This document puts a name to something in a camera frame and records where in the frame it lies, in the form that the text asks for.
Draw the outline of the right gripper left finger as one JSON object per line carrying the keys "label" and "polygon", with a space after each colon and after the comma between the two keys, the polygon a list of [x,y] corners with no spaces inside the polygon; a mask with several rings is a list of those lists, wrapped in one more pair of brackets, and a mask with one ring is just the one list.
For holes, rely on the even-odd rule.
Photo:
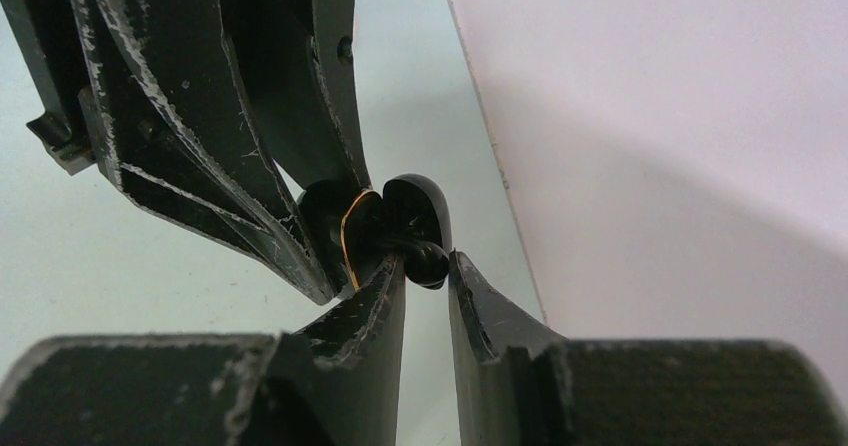
{"label": "right gripper left finger", "polygon": [[392,445],[401,260],[294,333],[59,336],[1,386],[5,445]]}

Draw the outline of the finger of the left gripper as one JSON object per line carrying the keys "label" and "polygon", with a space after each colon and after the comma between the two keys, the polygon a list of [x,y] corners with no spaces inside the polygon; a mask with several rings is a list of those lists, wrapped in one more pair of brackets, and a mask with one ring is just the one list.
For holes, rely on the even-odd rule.
{"label": "finger of the left gripper", "polygon": [[260,138],[301,188],[367,188],[353,67],[355,0],[221,0]]}
{"label": "finger of the left gripper", "polygon": [[70,0],[98,161],[139,209],[236,251],[317,304],[338,294],[261,139],[221,0]]}

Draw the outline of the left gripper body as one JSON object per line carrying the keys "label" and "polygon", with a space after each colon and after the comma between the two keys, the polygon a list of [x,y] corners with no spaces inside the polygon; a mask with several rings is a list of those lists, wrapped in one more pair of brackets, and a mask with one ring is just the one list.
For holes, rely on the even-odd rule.
{"label": "left gripper body", "polygon": [[89,85],[70,0],[1,0],[44,112],[27,123],[74,175],[96,162],[78,94]]}

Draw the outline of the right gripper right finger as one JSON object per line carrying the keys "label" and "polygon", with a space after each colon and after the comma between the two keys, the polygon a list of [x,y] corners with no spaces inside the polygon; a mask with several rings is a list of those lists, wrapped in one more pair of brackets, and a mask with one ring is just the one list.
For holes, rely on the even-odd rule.
{"label": "right gripper right finger", "polygon": [[843,445],[847,416],[778,341],[569,339],[450,256],[465,445]]}

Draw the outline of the black earbud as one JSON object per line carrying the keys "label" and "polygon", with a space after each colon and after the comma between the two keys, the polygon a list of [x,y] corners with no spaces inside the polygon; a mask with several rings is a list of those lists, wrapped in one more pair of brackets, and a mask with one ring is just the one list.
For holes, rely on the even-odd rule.
{"label": "black earbud", "polygon": [[438,244],[402,235],[387,235],[377,246],[402,257],[409,281],[429,290],[441,289],[449,273],[449,258]]}

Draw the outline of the black earbud charging case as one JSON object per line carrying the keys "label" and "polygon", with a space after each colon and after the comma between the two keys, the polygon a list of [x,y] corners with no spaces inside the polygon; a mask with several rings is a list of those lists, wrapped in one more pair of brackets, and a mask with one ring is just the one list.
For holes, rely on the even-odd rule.
{"label": "black earbud charging case", "polygon": [[384,236],[434,242],[448,258],[453,250],[446,197],[423,175],[396,176],[381,192],[321,181],[307,188],[297,205],[335,298],[346,299],[365,287],[384,256],[395,255],[403,264],[400,255],[377,246]]}

